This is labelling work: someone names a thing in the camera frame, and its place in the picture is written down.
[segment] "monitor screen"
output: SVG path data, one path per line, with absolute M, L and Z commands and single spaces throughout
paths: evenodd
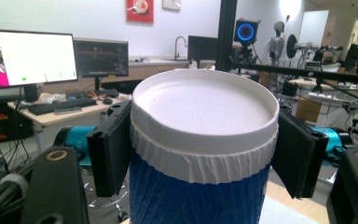
M 348 50 L 347 57 L 345 58 L 345 70 L 351 71 L 353 67 L 357 66 L 358 62 L 358 45 L 351 44 L 350 49 Z
M 81 77 L 127 77 L 128 42 L 75 39 L 77 73 Z
M 198 61 L 198 64 L 200 64 L 200 60 L 216 60 L 217 38 L 190 35 L 187 58 Z
M 72 35 L 0 31 L 0 89 L 77 80 Z

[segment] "keyboard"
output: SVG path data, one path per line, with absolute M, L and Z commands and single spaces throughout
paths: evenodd
M 106 94 L 106 95 L 108 95 L 108 96 L 110 96 L 112 98 L 118 97 L 118 91 L 116 89 L 112 89 L 112 90 L 97 90 L 97 91 L 94 91 L 94 92 L 97 95 Z M 88 97 L 86 91 L 74 91 L 74 92 L 66 93 L 66 99 L 68 99 L 68 97 L 71 97 L 71 96 L 75 97 L 75 98 Z
M 43 115 L 47 113 L 54 112 L 55 109 L 65 109 L 65 108 L 72 108 L 72 107 L 85 107 L 89 105 L 97 105 L 97 101 L 86 98 L 79 98 L 71 101 L 65 101 L 60 103 L 53 103 L 47 105 L 32 105 L 28 107 L 28 111 L 35 114 L 35 115 Z

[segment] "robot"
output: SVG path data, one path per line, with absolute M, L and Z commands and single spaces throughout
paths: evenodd
M 271 58 L 272 66 L 279 66 L 279 59 L 281 58 L 283 47 L 284 47 L 284 39 L 281 37 L 281 33 L 284 32 L 284 23 L 282 21 L 277 21 L 274 24 L 274 30 L 276 36 L 271 39 L 269 42 L 269 57 Z M 273 87 L 277 85 L 277 74 L 271 74 L 268 89 L 273 91 Z
M 274 25 L 276 36 L 269 42 L 269 57 L 272 60 L 271 65 L 278 66 L 279 59 L 281 58 L 284 39 L 281 37 L 281 33 L 284 32 L 284 24 L 282 21 L 277 21 Z

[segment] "computer mouse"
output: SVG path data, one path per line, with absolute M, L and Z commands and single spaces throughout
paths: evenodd
M 105 98 L 105 99 L 103 100 L 103 103 L 104 103 L 105 105 L 111 105 L 111 104 L 113 103 L 113 100 L 112 100 L 111 98 Z

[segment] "poster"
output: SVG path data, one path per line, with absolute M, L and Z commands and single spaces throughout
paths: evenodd
M 127 0 L 127 21 L 153 23 L 154 0 Z

